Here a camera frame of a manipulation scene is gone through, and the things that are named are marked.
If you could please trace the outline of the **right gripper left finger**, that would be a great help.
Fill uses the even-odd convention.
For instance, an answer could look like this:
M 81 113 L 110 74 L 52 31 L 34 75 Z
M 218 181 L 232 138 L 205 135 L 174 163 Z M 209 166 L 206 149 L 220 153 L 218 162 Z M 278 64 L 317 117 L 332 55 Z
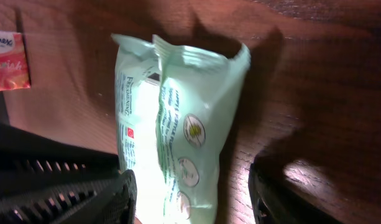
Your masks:
M 54 221 L 59 224 L 134 224 L 137 184 L 133 170 L 126 170 L 101 192 L 69 209 Z

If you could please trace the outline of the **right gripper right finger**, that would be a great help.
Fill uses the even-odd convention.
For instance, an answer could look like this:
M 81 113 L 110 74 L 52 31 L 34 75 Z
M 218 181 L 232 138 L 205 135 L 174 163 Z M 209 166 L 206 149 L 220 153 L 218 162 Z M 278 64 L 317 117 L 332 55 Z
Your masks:
M 341 224 L 269 177 L 256 163 L 250 165 L 248 184 L 256 223 Z

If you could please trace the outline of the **light green wipes pack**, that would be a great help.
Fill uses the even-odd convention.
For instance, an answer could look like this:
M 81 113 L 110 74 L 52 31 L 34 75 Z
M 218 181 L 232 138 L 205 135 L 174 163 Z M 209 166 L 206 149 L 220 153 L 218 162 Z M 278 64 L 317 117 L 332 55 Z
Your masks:
M 233 58 L 155 35 L 113 34 L 117 149 L 137 184 L 142 223 L 214 223 L 219 155 L 250 67 L 243 45 Z

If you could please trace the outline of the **orange tissue pack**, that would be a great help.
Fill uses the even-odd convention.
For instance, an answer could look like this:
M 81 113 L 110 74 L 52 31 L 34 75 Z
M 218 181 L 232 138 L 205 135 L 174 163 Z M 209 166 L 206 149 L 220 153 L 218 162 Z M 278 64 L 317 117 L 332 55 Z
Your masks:
M 30 88 L 23 35 L 0 31 L 0 91 Z

